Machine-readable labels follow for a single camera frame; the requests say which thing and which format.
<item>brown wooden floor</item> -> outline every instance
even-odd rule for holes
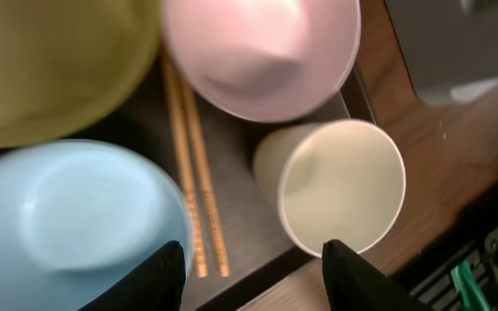
[[[383,0],[362,0],[358,64],[406,165],[402,213],[364,257],[387,274],[418,256],[498,181],[498,89],[472,105],[432,107],[414,94]]]

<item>blue bowl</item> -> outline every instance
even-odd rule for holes
[[[75,310],[170,240],[193,258],[182,193],[154,163],[95,141],[0,157],[0,310]]]

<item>white cup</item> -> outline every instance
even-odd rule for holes
[[[291,240],[315,257],[339,239],[362,253],[391,229],[405,197],[393,140],[357,120],[305,124],[270,134],[253,170]]]

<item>gray tray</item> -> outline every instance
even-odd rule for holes
[[[228,115],[198,98],[201,125],[207,145],[231,275],[218,276],[212,245],[207,234],[205,246],[209,276],[188,278],[182,298],[182,310],[194,310],[199,307],[236,308],[279,281],[284,274],[287,275],[310,260],[303,255],[302,259],[296,260],[296,263],[291,262],[289,255],[290,251],[294,251],[294,244],[284,232],[276,211],[266,204],[254,183],[251,173],[252,154],[265,135],[292,124],[327,122],[355,116],[374,122],[366,87],[361,82],[358,70],[355,69],[342,91],[326,105],[311,115],[289,124],[247,122]],[[70,137],[96,139],[132,149],[164,168],[178,181],[168,112],[163,95],[161,71],[159,66],[155,66],[143,84],[121,108],[91,128]],[[0,154],[6,151],[8,149],[0,149]],[[200,204],[200,213],[203,217],[204,232],[208,233],[206,227],[208,221],[202,204]],[[278,262],[278,258],[283,258],[282,260],[286,262]],[[263,270],[263,267],[274,260],[289,269],[280,269],[282,273],[276,273],[276,279],[270,279],[269,273]],[[246,289],[239,287],[239,284],[244,284],[244,280],[245,286],[249,285],[254,295],[248,295]],[[236,285],[239,287],[239,293],[236,294],[231,290],[228,292]]]

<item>wooden chopstick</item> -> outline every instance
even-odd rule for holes
[[[222,235],[220,215],[214,196],[213,181],[211,180],[211,174],[208,168],[207,151],[205,150],[205,141],[201,131],[199,112],[197,111],[197,106],[195,104],[195,95],[191,86],[185,79],[182,79],[182,77],[180,77],[180,85],[182,88],[184,110],[186,111],[188,119],[189,138],[195,154],[195,165],[201,184],[203,202],[210,221],[214,252],[216,254],[219,273],[220,276],[229,276],[230,267],[228,264],[226,246],[224,245],[224,237]]]
[[[167,52],[164,51],[164,48],[161,60],[167,105],[169,107],[169,118],[172,124],[172,136],[174,138],[178,173],[180,175],[182,190],[186,196],[189,214],[194,223],[195,266],[197,269],[197,276],[204,277],[208,274],[207,259],[203,244],[201,219],[199,218],[199,211],[197,209],[193,171],[189,158],[188,138],[184,113],[182,111],[182,96],[180,93],[179,79],[172,65],[172,61]]]

